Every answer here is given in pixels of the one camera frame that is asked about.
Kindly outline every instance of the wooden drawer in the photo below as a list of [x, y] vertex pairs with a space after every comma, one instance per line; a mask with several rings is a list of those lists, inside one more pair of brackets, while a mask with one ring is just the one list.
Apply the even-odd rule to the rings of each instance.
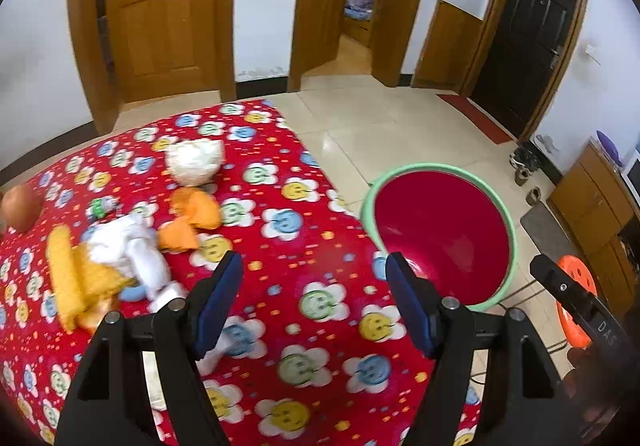
[[573, 231], [577, 222], [595, 206], [599, 197], [600, 190], [595, 182], [580, 164], [576, 164], [562, 178], [549, 199]]
[[576, 223], [572, 231], [585, 254], [602, 249], [622, 229], [607, 201], [598, 196], [595, 205]]
[[597, 185], [602, 196], [613, 210], [621, 225], [625, 225], [634, 215], [626, 192], [616, 180], [608, 163], [597, 154], [596, 148], [591, 144], [587, 146], [580, 157], [580, 164]]
[[634, 296], [626, 284], [625, 274], [620, 267], [616, 252], [606, 245], [598, 252], [588, 256], [591, 273], [598, 279], [609, 309], [617, 318], [622, 317], [633, 304]]

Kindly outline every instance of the bed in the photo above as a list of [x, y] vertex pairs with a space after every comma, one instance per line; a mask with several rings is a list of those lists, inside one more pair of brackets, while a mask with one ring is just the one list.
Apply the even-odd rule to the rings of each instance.
[[[152, 122], [66, 156], [29, 181], [46, 198], [42, 215], [28, 233], [9, 231], [0, 242], [0, 390], [7, 394], [0, 402], [11, 400], [33, 436], [53, 444], [91, 336], [60, 326], [47, 236], [66, 223], [74, 243], [81, 241], [90, 227], [88, 203], [105, 195], [118, 198], [119, 214], [142, 212], [151, 227], [172, 220], [168, 200], [177, 185], [164, 149], [201, 137], [224, 142], [226, 164], [205, 189], [223, 207], [233, 204], [234, 215], [201, 232], [197, 251], [165, 256], [187, 289], [217, 266], [214, 243], [242, 256], [244, 280], [225, 325], [252, 339], [230, 349], [203, 381], [226, 435], [238, 446], [397, 446], [433, 363], [399, 320], [384, 257], [280, 112], [262, 99]], [[145, 314], [147, 303], [122, 302], [120, 311]], [[360, 323], [374, 317], [386, 321], [379, 333]], [[300, 372], [292, 357], [310, 368]], [[375, 375], [365, 378], [363, 368]], [[298, 424], [274, 419], [278, 407], [295, 411]], [[177, 445], [167, 412], [154, 408], [159, 437]], [[470, 389], [462, 436], [472, 434], [479, 408]]]

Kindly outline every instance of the blue gripper pad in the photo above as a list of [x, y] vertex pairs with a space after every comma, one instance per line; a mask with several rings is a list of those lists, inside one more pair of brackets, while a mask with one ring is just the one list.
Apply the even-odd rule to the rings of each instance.
[[437, 346], [440, 296], [428, 280], [418, 278], [399, 252], [386, 259], [386, 281], [396, 299], [414, 347], [433, 358]]
[[189, 302], [193, 338], [193, 351], [197, 359], [212, 350], [229, 309], [236, 299], [242, 283], [242, 259], [237, 252], [227, 251], [209, 278], [200, 280], [191, 291]]

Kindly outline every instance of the red doormat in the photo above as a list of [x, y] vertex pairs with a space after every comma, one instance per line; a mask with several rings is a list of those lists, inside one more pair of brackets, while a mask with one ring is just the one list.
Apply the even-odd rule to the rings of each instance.
[[511, 135], [506, 133], [495, 124], [494, 121], [472, 105], [466, 97], [462, 97], [461, 95], [447, 95], [445, 93], [439, 93], [438, 97], [447, 101], [453, 108], [469, 119], [469, 121], [475, 124], [476, 127], [495, 144], [502, 144], [503, 142], [513, 140]]

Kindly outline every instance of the orange stool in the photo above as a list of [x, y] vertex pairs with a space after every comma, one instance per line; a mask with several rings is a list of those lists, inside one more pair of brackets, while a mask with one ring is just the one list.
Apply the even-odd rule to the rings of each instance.
[[[589, 269], [587, 269], [587, 266], [583, 264], [580, 259], [568, 254], [558, 260], [558, 267], [591, 294], [594, 296], [598, 295], [596, 286], [593, 283], [593, 277]], [[560, 318], [562, 331], [569, 344], [572, 347], [586, 348], [591, 343], [589, 336], [575, 323], [571, 315], [562, 308], [559, 302], [556, 302], [556, 308], [558, 309], [558, 317]]]

